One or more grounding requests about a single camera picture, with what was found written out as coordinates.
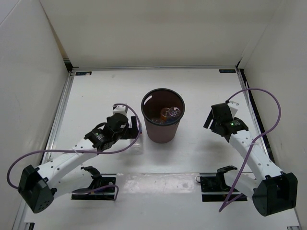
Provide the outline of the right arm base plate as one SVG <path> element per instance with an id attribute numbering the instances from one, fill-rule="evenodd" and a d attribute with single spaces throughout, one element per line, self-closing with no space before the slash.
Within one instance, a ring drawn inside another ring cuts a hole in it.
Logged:
<path id="1" fill-rule="evenodd" d="M 201 186 L 202 202 L 224 202 L 231 188 L 221 188 L 214 173 L 200 173 L 195 181 Z"/>

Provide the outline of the clear unlabeled plastic bottle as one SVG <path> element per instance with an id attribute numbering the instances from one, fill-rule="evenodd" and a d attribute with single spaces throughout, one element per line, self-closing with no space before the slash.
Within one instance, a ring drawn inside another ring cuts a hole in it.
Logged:
<path id="1" fill-rule="evenodd" d="M 161 118 L 152 118 L 151 121 L 155 124 L 163 124 L 164 120 Z"/>

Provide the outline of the orange juice bottle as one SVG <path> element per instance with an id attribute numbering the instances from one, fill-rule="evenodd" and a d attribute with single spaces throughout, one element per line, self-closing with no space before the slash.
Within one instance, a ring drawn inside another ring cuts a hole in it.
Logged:
<path id="1" fill-rule="evenodd" d="M 163 121 L 166 121 L 166 120 L 167 120 L 168 110 L 169 110 L 168 107 L 165 107 L 165 108 L 162 108 L 162 109 L 161 109 L 161 111 L 160 111 L 160 119 L 161 119 L 161 120 L 163 120 Z"/>

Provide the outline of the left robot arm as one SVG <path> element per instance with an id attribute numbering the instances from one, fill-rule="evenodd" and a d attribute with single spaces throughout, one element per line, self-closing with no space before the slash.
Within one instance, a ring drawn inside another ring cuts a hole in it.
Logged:
<path id="1" fill-rule="evenodd" d="M 33 213 L 40 213 L 54 199 L 67 194 L 87 195 L 108 188 L 98 169 L 83 163 L 99 154 L 106 154 L 121 139 L 139 135 L 137 116 L 128 119 L 115 113 L 105 123 L 95 126 L 71 150 L 62 151 L 55 159 L 37 167 L 23 169 L 18 192 Z"/>

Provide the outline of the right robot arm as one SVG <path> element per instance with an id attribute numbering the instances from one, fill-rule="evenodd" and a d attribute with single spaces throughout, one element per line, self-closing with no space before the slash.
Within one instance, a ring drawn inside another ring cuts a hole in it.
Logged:
<path id="1" fill-rule="evenodd" d="M 225 192 L 237 182 L 235 189 L 252 199 L 262 216 L 295 208 L 298 185 L 296 176 L 291 172 L 284 173 L 253 141 L 248 126 L 235 116 L 238 108 L 239 104 L 232 101 L 212 105 L 204 128 L 224 137 L 243 159 L 247 159 L 247 166 L 254 177 L 239 174 L 235 166 L 225 166 L 217 170 L 217 189 Z"/>

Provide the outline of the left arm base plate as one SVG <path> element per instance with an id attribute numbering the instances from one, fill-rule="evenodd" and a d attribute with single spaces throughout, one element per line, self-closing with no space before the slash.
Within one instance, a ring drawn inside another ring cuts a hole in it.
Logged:
<path id="1" fill-rule="evenodd" d="M 101 174 L 102 179 L 98 185 L 93 185 L 90 190 L 107 186 L 106 188 L 100 189 L 95 192 L 86 192 L 85 194 L 71 194 L 71 200 L 90 200 L 90 201 L 114 201 L 117 194 L 116 185 L 116 174 Z"/>

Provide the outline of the clear bottle orange blue label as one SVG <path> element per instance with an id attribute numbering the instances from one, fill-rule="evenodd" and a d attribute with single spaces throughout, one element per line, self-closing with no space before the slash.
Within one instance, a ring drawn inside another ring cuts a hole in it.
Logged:
<path id="1" fill-rule="evenodd" d="M 135 156 L 143 154 L 142 127 L 140 127 L 140 123 L 138 121 L 136 121 L 136 124 L 138 130 L 140 131 L 140 136 L 135 141 L 135 143 L 129 148 L 129 153 Z"/>

